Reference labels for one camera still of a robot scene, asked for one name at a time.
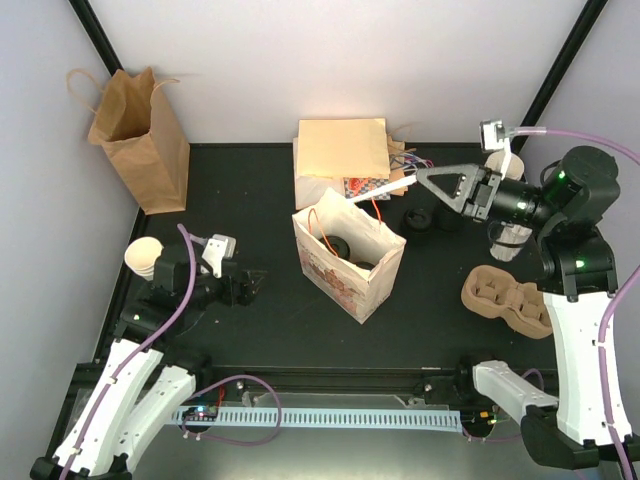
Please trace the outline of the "lidded coffee cup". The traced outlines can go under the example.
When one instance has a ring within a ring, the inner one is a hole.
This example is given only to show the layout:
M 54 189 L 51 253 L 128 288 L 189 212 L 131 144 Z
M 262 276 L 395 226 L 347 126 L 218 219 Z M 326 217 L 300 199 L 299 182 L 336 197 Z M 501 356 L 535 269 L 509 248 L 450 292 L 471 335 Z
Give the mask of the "lidded coffee cup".
M 349 261 L 351 258 L 351 248 L 346 240 L 339 236 L 328 235 L 322 238 L 326 249 L 340 259 Z
M 366 270 L 366 271 L 371 271 L 371 270 L 373 270 L 375 268 L 374 264 L 371 264 L 371 263 L 366 262 L 366 261 L 354 262 L 354 265 L 356 267 L 361 268 L 361 269 Z

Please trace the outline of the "white printed paper bag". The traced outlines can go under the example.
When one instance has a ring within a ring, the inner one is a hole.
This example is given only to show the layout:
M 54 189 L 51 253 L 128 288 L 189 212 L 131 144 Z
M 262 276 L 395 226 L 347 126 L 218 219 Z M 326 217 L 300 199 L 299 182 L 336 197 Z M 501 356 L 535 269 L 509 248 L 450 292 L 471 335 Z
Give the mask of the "white printed paper bag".
M 359 323 L 390 296 L 406 240 L 329 188 L 321 199 L 292 215 L 304 275 Z M 322 238 L 335 235 L 351 248 L 349 261 L 331 254 Z M 354 262 L 375 265 L 366 271 Z

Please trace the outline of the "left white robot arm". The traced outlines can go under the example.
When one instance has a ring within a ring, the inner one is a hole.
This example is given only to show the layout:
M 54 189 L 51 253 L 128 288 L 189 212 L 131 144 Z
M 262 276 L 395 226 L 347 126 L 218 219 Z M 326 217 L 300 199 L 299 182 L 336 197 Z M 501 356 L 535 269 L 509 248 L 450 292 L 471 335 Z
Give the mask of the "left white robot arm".
M 234 239 L 224 235 L 186 246 L 143 237 L 127 248 L 125 264 L 144 283 L 120 314 L 82 413 L 55 452 L 35 460 L 31 478 L 130 479 L 174 411 L 213 391 L 209 357 L 172 342 L 211 304 L 254 300 L 266 274 L 239 268 L 234 251 Z

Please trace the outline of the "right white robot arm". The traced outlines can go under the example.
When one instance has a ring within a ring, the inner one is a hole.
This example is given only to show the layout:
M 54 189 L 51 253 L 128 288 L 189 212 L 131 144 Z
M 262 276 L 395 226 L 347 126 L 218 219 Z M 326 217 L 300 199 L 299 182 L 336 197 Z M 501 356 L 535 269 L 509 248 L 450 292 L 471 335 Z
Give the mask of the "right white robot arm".
M 639 438 L 621 399 L 612 333 L 626 287 L 598 228 L 619 197 L 617 176 L 612 156 L 578 146 L 539 187 L 475 164 L 423 169 L 417 180 L 464 217 L 529 228 L 544 271 L 537 287 L 555 344 L 557 394 L 542 392 L 506 363 L 491 360 L 457 374 L 457 396 L 497 404 L 519 425 L 539 465 L 577 470 L 614 462 L 632 479 Z

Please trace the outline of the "black lid stack right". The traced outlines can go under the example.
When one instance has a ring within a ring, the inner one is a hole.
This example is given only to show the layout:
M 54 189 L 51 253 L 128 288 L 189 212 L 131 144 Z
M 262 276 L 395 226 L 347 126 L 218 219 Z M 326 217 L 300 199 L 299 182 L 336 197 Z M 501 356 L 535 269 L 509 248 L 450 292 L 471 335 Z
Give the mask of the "black lid stack right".
M 444 204 L 434 210 L 434 219 L 436 227 L 445 232 L 457 232 L 464 226 L 464 218 Z

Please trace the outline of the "black lid stack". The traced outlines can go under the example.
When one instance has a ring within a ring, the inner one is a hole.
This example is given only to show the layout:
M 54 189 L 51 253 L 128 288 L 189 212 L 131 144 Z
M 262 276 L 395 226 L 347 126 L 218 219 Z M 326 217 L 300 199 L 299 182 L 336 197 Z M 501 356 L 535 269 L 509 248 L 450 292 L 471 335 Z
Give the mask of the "black lid stack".
M 413 234 L 423 234 L 430 230 L 433 223 L 432 213 L 423 208 L 411 208 L 402 218 L 404 229 Z
M 436 227 L 445 232 L 457 232 L 464 226 L 464 218 L 444 204 L 434 210 L 434 219 Z

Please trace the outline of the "right paper cup stack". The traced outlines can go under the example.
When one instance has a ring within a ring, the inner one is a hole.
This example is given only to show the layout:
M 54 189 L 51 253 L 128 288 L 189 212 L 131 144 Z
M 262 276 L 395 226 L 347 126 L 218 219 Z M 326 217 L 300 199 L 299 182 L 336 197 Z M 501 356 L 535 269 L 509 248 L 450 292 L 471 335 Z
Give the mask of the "right paper cup stack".
M 491 170 L 502 173 L 502 165 L 505 159 L 505 151 L 496 151 L 491 153 L 486 161 L 485 166 Z M 512 153 L 509 159 L 509 164 L 505 172 L 505 178 L 512 180 L 521 180 L 524 175 L 524 162 L 516 154 Z

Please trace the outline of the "paper cup stack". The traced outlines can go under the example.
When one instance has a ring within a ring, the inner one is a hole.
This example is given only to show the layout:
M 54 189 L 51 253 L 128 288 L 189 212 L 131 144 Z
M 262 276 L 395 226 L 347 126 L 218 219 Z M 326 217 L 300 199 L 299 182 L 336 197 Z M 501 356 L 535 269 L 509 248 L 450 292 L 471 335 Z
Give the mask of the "paper cup stack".
M 154 276 L 154 266 L 160 257 L 164 246 L 156 238 L 146 236 L 133 241 L 124 253 L 126 266 L 137 276 L 151 281 Z
M 491 153 L 486 161 L 485 166 L 491 170 L 502 173 L 502 165 L 505 159 L 505 151 L 496 151 Z M 524 175 L 524 162 L 516 154 L 512 153 L 509 159 L 509 164 L 505 172 L 505 178 L 512 180 L 521 180 Z

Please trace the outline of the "cup of wrapped straws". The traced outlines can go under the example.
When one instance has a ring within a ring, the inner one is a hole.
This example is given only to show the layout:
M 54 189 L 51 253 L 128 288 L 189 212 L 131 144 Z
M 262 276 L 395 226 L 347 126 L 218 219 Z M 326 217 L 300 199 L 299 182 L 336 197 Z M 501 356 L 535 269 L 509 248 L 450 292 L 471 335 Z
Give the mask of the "cup of wrapped straws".
M 532 230 L 528 227 L 493 221 L 487 234 L 491 243 L 491 256 L 501 262 L 512 261 L 524 248 Z

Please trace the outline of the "black lid stack left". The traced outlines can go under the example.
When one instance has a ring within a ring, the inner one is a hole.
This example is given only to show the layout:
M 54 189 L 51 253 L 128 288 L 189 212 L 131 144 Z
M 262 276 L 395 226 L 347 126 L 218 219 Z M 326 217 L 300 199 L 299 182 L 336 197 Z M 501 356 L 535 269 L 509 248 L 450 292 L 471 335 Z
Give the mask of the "black lid stack left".
M 402 218 L 404 229 L 413 234 L 423 234 L 430 230 L 433 223 L 432 213 L 423 208 L 411 208 Z

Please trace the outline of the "stack of pulp carriers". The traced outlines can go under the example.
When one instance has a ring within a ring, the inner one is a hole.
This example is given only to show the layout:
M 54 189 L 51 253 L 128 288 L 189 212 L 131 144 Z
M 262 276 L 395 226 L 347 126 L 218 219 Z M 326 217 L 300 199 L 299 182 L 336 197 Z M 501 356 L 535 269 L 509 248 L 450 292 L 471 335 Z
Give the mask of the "stack of pulp carriers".
M 510 273 L 480 265 L 471 270 L 461 301 L 470 311 L 488 319 L 501 318 L 513 331 L 543 339 L 553 333 L 543 295 L 535 283 L 519 283 Z

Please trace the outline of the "left paper cup stack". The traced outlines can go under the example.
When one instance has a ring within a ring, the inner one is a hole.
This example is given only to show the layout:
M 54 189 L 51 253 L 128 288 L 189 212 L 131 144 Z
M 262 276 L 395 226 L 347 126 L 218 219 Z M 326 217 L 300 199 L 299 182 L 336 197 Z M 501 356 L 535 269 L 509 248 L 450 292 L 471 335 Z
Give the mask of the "left paper cup stack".
M 151 281 L 154 276 L 154 266 L 160 257 L 164 246 L 156 238 L 146 236 L 133 241 L 124 253 L 126 266 L 137 276 Z

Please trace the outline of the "flat white paper bag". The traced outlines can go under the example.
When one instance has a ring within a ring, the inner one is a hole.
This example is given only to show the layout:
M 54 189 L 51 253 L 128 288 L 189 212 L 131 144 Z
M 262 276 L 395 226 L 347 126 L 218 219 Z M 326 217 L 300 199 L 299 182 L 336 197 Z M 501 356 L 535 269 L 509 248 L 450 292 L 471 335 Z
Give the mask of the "flat white paper bag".
M 325 191 L 329 188 L 343 195 L 344 179 L 340 177 L 326 178 L 304 176 L 298 173 L 298 138 L 293 139 L 293 172 L 294 172 L 294 196 L 295 208 L 305 209 L 316 204 Z

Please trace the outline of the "blue checkered paper bag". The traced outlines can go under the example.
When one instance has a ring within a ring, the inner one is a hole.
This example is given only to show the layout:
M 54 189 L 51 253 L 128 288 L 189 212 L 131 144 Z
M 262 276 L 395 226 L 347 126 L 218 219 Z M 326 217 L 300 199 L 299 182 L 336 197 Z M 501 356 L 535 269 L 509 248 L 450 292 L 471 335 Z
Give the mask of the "blue checkered paper bag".
M 344 196 L 346 198 L 358 197 L 381 188 L 388 183 L 389 179 L 383 178 L 344 178 Z

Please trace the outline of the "flat tan paper bag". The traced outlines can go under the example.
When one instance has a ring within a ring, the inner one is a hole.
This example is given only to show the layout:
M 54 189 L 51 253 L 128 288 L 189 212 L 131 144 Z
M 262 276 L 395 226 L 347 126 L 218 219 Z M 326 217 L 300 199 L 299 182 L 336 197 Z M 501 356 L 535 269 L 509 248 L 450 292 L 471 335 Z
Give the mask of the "flat tan paper bag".
M 297 173 L 326 178 L 390 176 L 386 119 L 299 121 Z

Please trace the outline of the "left circuit board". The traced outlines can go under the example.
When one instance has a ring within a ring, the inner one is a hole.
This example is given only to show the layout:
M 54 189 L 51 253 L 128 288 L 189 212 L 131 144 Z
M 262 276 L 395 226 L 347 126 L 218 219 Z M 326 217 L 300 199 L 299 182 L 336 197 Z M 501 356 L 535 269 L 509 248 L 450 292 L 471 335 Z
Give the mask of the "left circuit board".
M 216 406 L 191 406 L 182 414 L 184 421 L 205 421 L 213 422 L 218 415 Z

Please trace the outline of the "circuit board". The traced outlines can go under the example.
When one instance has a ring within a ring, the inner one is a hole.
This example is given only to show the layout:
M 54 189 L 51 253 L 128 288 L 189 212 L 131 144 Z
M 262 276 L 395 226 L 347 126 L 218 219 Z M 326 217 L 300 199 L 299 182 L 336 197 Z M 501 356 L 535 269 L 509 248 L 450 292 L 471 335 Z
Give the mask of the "circuit board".
M 495 425 L 511 420 L 511 417 L 502 409 L 474 410 L 461 413 L 461 421 L 474 426 Z
M 213 422 L 218 415 L 216 406 L 191 406 L 182 414 L 184 421 L 205 421 Z

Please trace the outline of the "standing brown paper bag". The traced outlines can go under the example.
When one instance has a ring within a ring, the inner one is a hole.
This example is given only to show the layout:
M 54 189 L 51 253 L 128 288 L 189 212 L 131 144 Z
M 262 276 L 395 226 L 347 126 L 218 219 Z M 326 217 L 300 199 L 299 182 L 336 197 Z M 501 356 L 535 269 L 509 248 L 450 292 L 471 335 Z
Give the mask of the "standing brown paper bag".
M 69 93 L 93 113 L 88 141 L 101 147 L 139 207 L 147 215 L 186 209 L 190 143 L 152 68 L 131 76 L 117 70 L 98 85 L 101 100 L 90 105 L 72 87 L 76 75 L 97 80 L 84 69 L 66 74 Z

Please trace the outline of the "right circuit board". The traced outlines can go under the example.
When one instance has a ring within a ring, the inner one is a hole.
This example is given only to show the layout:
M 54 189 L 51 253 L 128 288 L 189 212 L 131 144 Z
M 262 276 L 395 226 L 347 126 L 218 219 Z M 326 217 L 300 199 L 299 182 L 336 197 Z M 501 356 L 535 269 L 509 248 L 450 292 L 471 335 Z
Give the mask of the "right circuit board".
M 511 420 L 511 417 L 502 409 L 474 410 L 461 413 L 461 421 L 474 426 L 495 425 Z

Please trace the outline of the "flat brown handled bag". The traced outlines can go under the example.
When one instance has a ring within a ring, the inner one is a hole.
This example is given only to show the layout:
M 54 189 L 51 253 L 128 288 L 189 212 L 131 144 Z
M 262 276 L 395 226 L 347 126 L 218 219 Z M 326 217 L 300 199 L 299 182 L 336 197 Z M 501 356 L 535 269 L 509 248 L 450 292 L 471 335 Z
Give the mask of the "flat brown handled bag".
M 399 180 L 406 174 L 415 174 L 420 169 L 433 168 L 432 160 L 424 159 L 416 154 L 415 148 L 406 145 L 413 131 L 414 123 L 401 125 L 387 134 L 387 149 L 390 163 L 391 182 Z

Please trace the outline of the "right black frame post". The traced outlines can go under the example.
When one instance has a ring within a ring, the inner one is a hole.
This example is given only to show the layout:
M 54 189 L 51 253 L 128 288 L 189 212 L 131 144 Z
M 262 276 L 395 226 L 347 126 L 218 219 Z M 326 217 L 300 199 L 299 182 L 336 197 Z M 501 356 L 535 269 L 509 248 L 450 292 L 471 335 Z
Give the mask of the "right black frame post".
M 541 119 L 542 114 L 545 112 L 607 3 L 608 0 L 588 0 L 584 3 L 529 109 L 524 115 L 521 121 L 522 126 L 535 126 Z

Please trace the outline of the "black frame post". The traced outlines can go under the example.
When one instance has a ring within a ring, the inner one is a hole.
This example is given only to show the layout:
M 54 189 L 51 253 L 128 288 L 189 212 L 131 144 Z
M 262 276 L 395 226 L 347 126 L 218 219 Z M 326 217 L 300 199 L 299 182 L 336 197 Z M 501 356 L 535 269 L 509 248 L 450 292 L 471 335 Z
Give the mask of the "black frame post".
M 608 0 L 588 0 L 584 3 L 529 109 L 524 115 L 521 121 L 522 126 L 535 126 L 541 119 L 542 114 L 545 112 L 607 3 Z
M 69 0 L 76 17 L 80 21 L 96 52 L 111 76 L 123 68 L 97 14 L 89 0 Z

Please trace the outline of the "black front rail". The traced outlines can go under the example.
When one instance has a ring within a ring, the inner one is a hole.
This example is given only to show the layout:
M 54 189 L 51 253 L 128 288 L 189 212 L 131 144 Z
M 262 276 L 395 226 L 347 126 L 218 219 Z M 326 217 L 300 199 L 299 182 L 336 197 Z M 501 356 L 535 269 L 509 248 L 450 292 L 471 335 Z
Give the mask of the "black front rail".
M 462 366 L 452 369 L 213 366 L 196 374 L 196 385 L 204 388 L 240 374 L 258 377 L 279 393 L 416 394 L 457 398 L 473 392 L 471 369 Z

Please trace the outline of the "left black frame post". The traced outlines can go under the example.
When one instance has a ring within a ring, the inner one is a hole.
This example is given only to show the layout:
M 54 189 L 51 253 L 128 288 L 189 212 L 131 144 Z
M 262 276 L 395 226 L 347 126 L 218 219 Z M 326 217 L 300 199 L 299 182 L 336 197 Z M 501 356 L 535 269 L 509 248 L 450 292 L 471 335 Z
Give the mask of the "left black frame post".
M 76 17 L 80 21 L 96 52 L 111 76 L 123 68 L 97 14 L 89 0 L 69 0 Z

